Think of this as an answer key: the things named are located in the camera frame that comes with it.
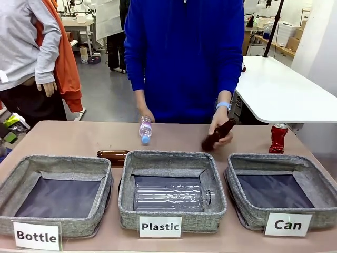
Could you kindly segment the person's left hand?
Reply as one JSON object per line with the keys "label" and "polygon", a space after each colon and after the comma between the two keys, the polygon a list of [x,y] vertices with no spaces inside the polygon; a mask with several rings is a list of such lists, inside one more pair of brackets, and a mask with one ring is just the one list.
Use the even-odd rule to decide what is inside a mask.
{"label": "person's left hand", "polygon": [[[213,115],[212,122],[209,127],[209,135],[213,134],[216,127],[223,125],[228,120],[228,109],[227,107],[219,107]],[[233,133],[230,131],[228,135],[224,138],[219,139],[215,142],[213,149],[218,149],[224,145],[231,143],[233,139]]]}

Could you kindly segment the brown glass bottle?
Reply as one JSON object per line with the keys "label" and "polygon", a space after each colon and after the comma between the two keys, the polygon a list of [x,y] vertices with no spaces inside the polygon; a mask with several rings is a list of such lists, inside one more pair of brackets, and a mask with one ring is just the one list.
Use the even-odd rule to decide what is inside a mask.
{"label": "brown glass bottle", "polygon": [[208,134],[201,144],[201,148],[204,151],[212,151],[214,150],[213,146],[220,139],[226,137],[231,129],[236,125],[235,118],[230,118],[221,126],[217,126],[213,132],[213,134]]}
{"label": "brown glass bottle", "polygon": [[99,150],[96,156],[108,159],[113,168],[121,168],[128,153],[128,150]]}

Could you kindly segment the small water bottle blue cap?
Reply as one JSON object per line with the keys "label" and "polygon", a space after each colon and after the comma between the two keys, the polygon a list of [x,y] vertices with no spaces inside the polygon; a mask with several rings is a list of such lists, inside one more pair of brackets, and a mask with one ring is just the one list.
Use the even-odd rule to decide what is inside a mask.
{"label": "small water bottle blue cap", "polygon": [[141,116],[139,135],[143,145],[148,145],[152,136],[151,119],[148,116]]}

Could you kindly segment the person's right forearm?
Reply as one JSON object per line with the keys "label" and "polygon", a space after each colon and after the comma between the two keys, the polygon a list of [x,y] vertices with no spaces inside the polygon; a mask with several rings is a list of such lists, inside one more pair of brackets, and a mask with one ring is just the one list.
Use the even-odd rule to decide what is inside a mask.
{"label": "person's right forearm", "polygon": [[146,105],[144,90],[135,90],[134,94],[136,97],[137,107],[139,109],[146,108],[147,105]]}

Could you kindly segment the person's left forearm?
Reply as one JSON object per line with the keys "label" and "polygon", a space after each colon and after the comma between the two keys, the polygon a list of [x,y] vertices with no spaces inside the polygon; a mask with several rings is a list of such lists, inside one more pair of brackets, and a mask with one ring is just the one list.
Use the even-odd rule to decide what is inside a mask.
{"label": "person's left forearm", "polygon": [[230,105],[232,101],[232,93],[227,90],[223,90],[218,94],[217,103]]}

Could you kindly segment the grey fabric basket Plastic label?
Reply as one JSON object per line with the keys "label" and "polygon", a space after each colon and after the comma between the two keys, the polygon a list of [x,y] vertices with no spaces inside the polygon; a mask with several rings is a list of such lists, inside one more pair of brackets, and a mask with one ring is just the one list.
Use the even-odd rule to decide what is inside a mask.
{"label": "grey fabric basket Plastic label", "polygon": [[[134,192],[138,182],[199,182],[215,194],[203,212],[135,211]],[[130,152],[125,159],[118,190],[120,223],[138,230],[140,216],[182,217],[182,232],[216,233],[227,210],[227,201],[213,157],[201,152]]]}

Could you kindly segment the crushed red can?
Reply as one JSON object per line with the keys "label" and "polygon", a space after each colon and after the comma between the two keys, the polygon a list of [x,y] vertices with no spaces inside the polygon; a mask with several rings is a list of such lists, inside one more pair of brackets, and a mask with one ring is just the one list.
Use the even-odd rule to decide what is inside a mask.
{"label": "crushed red can", "polygon": [[271,146],[269,153],[284,153],[285,136],[289,128],[286,124],[277,123],[271,128]]}

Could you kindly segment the grey fabric basket Bottle label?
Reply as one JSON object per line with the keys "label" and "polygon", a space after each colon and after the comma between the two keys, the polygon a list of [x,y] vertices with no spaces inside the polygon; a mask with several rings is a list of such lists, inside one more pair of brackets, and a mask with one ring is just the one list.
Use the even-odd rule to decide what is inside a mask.
{"label": "grey fabric basket Bottle label", "polygon": [[112,185],[108,159],[28,155],[0,181],[0,235],[13,235],[17,221],[59,225],[64,238],[94,237]]}

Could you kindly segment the blue hoodie torso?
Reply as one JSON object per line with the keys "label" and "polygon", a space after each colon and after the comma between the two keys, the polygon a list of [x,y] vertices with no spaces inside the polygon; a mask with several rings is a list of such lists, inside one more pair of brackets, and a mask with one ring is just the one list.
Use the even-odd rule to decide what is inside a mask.
{"label": "blue hoodie torso", "polygon": [[130,0],[125,62],[156,123],[209,124],[242,71],[243,0]]}

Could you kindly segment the person in black clothes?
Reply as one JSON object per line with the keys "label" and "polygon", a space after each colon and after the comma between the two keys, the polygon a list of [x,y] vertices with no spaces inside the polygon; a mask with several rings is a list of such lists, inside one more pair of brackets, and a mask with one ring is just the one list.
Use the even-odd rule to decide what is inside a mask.
{"label": "person in black clothes", "polygon": [[130,0],[111,0],[109,2],[111,25],[107,37],[107,55],[108,67],[111,71],[126,73],[126,64],[124,59],[124,25],[128,15]]}

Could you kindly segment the large clear plastic bottle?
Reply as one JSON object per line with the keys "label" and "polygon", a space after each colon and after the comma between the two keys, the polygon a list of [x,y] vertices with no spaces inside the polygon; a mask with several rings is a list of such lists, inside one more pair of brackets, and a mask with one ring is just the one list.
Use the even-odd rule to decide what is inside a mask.
{"label": "large clear plastic bottle", "polygon": [[215,194],[199,182],[138,182],[135,184],[135,211],[203,212]]}

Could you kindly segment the bystander's bare hand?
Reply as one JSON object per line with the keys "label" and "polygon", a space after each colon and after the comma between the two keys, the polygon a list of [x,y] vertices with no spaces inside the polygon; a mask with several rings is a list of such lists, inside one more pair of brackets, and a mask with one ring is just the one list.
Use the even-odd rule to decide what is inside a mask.
{"label": "bystander's bare hand", "polygon": [[37,84],[37,89],[42,92],[44,90],[46,96],[49,98],[57,91],[56,82],[50,82],[45,84]]}

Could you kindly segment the white hanging sheet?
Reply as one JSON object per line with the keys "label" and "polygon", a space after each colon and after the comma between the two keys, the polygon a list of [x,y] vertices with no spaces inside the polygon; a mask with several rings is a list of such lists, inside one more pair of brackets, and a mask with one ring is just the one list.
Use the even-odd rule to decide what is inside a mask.
{"label": "white hanging sheet", "polygon": [[108,36],[121,33],[120,0],[96,1],[96,39],[100,40]]}

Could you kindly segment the green and black bag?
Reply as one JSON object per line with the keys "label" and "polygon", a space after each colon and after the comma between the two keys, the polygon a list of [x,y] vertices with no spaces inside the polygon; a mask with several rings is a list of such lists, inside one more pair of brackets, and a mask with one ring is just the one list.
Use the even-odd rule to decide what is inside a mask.
{"label": "green and black bag", "polygon": [[17,113],[12,113],[7,119],[0,122],[0,144],[13,144],[19,135],[31,129],[26,120]]}

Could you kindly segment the white Bottle label sign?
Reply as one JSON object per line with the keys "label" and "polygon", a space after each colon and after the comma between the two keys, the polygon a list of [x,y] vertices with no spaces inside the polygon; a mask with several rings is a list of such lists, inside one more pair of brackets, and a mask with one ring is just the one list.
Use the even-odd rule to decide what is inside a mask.
{"label": "white Bottle label sign", "polygon": [[13,222],[14,239],[17,248],[61,251],[60,225],[42,225]]}

